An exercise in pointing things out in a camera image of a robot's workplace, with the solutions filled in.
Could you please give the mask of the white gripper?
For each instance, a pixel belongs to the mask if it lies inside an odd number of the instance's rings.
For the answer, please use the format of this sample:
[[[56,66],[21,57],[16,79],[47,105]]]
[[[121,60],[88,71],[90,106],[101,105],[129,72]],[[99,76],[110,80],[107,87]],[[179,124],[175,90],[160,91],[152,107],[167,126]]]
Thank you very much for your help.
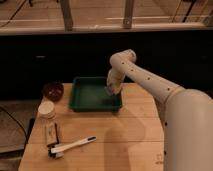
[[[122,83],[124,81],[125,75],[118,72],[115,69],[110,69],[107,75],[107,82],[105,90],[108,95],[117,95],[122,90]]]

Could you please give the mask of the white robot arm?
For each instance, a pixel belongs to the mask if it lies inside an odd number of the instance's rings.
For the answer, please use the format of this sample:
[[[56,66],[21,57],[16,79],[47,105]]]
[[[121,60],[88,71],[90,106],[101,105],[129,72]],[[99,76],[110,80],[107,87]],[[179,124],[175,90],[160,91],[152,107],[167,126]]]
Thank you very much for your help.
[[[213,98],[136,65],[131,49],[110,57],[106,91],[118,94],[126,77],[164,106],[163,171],[213,171]]]

